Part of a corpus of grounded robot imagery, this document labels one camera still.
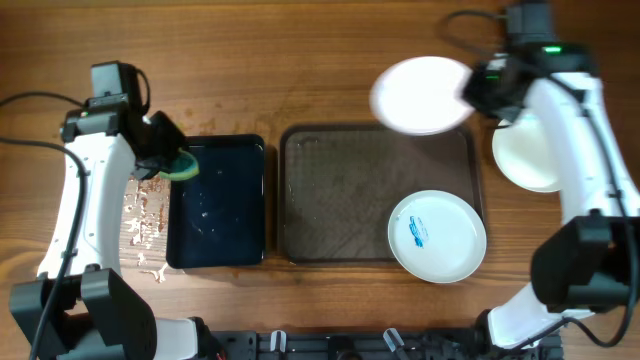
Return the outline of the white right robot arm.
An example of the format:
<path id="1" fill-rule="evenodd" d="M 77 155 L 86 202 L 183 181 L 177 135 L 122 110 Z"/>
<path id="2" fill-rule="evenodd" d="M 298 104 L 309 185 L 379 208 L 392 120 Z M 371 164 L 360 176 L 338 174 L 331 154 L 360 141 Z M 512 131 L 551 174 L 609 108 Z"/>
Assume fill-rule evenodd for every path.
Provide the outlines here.
<path id="1" fill-rule="evenodd" d="M 639 300 L 639 191 L 611 130 L 603 84 L 586 49 L 530 42 L 482 60 L 463 98 L 492 118 L 541 124 L 560 183 L 562 225 L 534 253 L 530 281 L 479 319 L 505 357 L 573 324 L 610 348 Z"/>

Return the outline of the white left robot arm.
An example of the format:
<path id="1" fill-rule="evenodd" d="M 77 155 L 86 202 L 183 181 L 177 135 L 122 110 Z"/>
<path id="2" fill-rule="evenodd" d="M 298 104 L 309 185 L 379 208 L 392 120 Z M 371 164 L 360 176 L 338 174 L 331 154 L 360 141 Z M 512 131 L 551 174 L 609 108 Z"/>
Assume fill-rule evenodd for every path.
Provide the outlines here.
<path id="1" fill-rule="evenodd" d="M 71 111 L 57 150 L 65 180 L 37 278 L 13 287 L 12 316 L 33 359 L 220 359 L 199 317 L 158 318 L 121 276 L 119 237 L 131 176 L 165 174 L 184 134 L 162 112 Z"/>

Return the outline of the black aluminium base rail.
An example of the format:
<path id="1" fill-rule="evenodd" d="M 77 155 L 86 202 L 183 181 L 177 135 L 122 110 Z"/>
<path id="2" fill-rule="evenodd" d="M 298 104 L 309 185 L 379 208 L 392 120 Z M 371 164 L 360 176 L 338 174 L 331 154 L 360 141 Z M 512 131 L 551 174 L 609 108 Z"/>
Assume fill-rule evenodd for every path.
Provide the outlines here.
<path id="1" fill-rule="evenodd" d="M 502 359 L 490 349 L 480 331 L 442 328 L 379 333 L 288 334 L 228 331 L 212 334 L 222 346 L 220 359 L 230 360 L 456 360 Z"/>

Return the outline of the green yellow sponge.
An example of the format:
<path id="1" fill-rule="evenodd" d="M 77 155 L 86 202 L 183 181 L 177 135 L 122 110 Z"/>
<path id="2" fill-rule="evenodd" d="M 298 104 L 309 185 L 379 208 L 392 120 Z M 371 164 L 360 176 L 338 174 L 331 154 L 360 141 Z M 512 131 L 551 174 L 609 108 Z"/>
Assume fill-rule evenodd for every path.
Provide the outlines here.
<path id="1" fill-rule="evenodd" d="M 171 163 L 168 171 L 159 171 L 160 178 L 169 181 L 185 181 L 199 174 L 199 164 L 193 154 L 183 149 L 179 150 L 178 157 Z"/>

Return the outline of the dark brown serving tray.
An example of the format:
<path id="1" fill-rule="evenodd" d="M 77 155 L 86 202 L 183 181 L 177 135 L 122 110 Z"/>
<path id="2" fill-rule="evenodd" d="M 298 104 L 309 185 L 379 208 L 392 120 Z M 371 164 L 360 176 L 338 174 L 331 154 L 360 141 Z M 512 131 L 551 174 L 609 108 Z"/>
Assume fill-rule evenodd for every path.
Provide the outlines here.
<path id="1" fill-rule="evenodd" d="M 423 190 L 485 214 L 471 131 L 411 136 L 380 124 L 289 128 L 280 141 L 278 246 L 296 265 L 388 264 L 390 215 Z"/>

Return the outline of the black water tray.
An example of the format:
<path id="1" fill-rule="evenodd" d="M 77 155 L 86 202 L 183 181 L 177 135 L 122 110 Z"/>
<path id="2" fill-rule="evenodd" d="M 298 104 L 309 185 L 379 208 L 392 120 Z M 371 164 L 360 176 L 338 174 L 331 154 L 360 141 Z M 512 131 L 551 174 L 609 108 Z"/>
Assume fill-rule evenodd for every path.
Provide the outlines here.
<path id="1" fill-rule="evenodd" d="M 266 249 L 265 143 L 255 134 L 196 136 L 199 174 L 170 189 L 166 261 L 175 269 L 259 264 Z"/>

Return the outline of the white plate blue stain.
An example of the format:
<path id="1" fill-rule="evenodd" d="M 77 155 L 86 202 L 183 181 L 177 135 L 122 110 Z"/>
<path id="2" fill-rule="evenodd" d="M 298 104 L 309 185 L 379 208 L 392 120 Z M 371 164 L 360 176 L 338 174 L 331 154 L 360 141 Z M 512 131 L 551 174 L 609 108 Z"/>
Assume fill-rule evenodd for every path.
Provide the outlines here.
<path id="1" fill-rule="evenodd" d="M 502 120 L 493 133 L 492 153 L 502 174 L 515 185 L 537 193 L 560 190 L 544 131 L 532 114 Z"/>

